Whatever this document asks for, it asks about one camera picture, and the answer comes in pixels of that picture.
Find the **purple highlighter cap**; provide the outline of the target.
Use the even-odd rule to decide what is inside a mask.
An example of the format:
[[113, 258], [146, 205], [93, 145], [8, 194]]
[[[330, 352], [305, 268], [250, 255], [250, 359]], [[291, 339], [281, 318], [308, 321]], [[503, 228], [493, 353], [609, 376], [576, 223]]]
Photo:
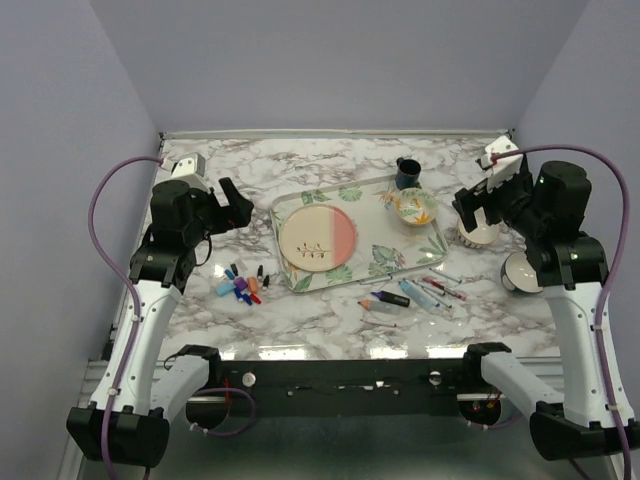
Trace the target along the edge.
[[248, 287], [248, 283], [243, 277], [236, 277], [233, 280], [233, 283], [235, 287], [240, 291], [243, 291]]

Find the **orange highlighter cap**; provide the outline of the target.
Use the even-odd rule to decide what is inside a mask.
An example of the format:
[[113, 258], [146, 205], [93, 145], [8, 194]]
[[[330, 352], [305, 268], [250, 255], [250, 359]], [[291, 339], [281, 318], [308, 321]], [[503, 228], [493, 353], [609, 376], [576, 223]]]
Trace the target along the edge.
[[248, 286], [251, 293], [257, 293], [259, 290], [258, 281], [255, 277], [248, 278]]

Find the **light blue highlighter cap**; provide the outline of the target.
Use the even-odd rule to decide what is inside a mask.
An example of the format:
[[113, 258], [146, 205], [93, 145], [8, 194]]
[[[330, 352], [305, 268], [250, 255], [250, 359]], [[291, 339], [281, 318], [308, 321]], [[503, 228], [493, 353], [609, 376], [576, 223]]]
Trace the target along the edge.
[[233, 292], [234, 289], [235, 289], [235, 285], [232, 282], [225, 282], [225, 283], [219, 284], [216, 287], [215, 291], [218, 296], [225, 296]]

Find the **white marker black tip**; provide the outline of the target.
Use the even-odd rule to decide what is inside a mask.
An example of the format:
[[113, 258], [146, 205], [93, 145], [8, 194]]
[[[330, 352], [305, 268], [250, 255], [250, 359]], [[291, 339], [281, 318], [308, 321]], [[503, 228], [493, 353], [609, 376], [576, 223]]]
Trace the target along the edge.
[[438, 275], [438, 276], [443, 277], [443, 278], [446, 278], [447, 280], [450, 280], [451, 282], [454, 282], [456, 284], [461, 284], [462, 283], [462, 279], [461, 278], [458, 278], [458, 277], [456, 277], [454, 275], [446, 273], [446, 272], [444, 272], [442, 270], [439, 270], [439, 269], [436, 269], [436, 268], [429, 268], [429, 270], [433, 274]]

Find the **pink red pen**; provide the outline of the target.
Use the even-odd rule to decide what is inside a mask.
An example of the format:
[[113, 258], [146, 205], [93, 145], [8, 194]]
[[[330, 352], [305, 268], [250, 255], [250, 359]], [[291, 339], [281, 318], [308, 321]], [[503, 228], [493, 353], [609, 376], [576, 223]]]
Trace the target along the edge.
[[461, 301], [465, 301], [466, 298], [467, 298], [466, 295], [464, 295], [463, 293], [457, 292], [457, 291], [451, 289], [450, 287], [448, 287], [448, 286], [442, 284], [441, 282], [439, 282], [437, 280], [434, 280], [434, 279], [432, 279], [430, 277], [422, 277], [422, 280], [426, 281], [426, 282], [429, 282], [429, 283], [431, 283], [433, 285], [436, 285], [436, 286], [439, 286], [439, 287], [443, 287], [445, 289], [445, 291], [446, 291], [446, 294], [451, 295], [451, 296], [453, 296], [453, 297], [455, 297], [455, 298], [457, 298], [457, 299], [459, 299]]

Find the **white marker black eraser cap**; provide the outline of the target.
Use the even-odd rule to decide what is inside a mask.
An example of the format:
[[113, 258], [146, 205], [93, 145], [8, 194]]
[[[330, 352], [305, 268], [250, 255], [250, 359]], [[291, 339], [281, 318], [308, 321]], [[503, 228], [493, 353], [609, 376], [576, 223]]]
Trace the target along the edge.
[[443, 305], [446, 308], [451, 309], [453, 307], [453, 304], [446, 298], [446, 295], [439, 295], [437, 292], [433, 292], [429, 289], [423, 288], [423, 290], [430, 294], [431, 296], [433, 296], [441, 305]]

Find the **light blue highlighter pen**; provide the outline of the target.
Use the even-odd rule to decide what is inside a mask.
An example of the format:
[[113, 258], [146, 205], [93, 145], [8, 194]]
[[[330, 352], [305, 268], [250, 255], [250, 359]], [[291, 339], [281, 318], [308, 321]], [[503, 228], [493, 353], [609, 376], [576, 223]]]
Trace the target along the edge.
[[440, 306], [437, 300], [427, 295], [421, 288], [406, 279], [401, 280], [399, 286], [410, 300], [425, 310]]

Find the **purple capped marker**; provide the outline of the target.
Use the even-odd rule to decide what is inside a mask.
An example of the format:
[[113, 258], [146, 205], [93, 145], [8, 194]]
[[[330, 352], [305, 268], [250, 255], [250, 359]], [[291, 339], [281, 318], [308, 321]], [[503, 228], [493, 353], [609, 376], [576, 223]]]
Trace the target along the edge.
[[410, 306], [410, 299], [398, 294], [390, 293], [387, 291], [377, 291], [372, 292], [372, 295], [381, 302], [400, 306], [403, 308], [408, 308]]

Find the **white marker red cap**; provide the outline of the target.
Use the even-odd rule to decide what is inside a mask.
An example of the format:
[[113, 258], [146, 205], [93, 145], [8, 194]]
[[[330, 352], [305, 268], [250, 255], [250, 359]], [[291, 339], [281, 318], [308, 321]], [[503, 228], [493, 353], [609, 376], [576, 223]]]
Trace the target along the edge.
[[390, 323], [390, 322], [381, 322], [381, 321], [371, 320], [371, 319], [362, 319], [361, 321], [364, 324], [371, 325], [374, 327], [383, 327], [383, 328], [391, 328], [391, 329], [398, 327], [396, 323]]

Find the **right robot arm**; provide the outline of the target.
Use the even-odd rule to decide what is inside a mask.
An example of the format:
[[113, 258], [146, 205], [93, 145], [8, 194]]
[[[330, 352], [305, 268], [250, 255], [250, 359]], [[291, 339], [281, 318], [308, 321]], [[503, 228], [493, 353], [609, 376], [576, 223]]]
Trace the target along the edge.
[[467, 349], [460, 379], [469, 390], [489, 385], [527, 419], [546, 460], [627, 454], [639, 447], [639, 422], [617, 369], [609, 330], [607, 281], [614, 270], [601, 243], [581, 229], [592, 185], [586, 171], [548, 161], [532, 176], [522, 154], [484, 154], [484, 180], [459, 190], [453, 206], [466, 230], [483, 211], [488, 224], [520, 234], [526, 258], [556, 328], [564, 389], [549, 387], [499, 344]]

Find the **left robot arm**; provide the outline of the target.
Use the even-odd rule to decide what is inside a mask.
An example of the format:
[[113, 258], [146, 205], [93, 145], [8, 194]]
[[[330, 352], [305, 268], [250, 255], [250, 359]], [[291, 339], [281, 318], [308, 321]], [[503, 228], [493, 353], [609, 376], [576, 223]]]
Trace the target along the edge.
[[219, 204], [208, 188], [185, 180], [155, 185], [151, 223], [125, 277], [131, 294], [102, 379], [88, 405], [74, 407], [67, 430], [85, 457], [102, 461], [110, 477], [118, 464], [152, 469], [166, 451], [170, 424], [196, 392], [222, 383], [217, 349], [189, 346], [162, 380], [153, 375], [169, 320], [196, 266], [196, 247], [214, 235], [249, 225], [253, 204], [232, 180], [219, 184]]

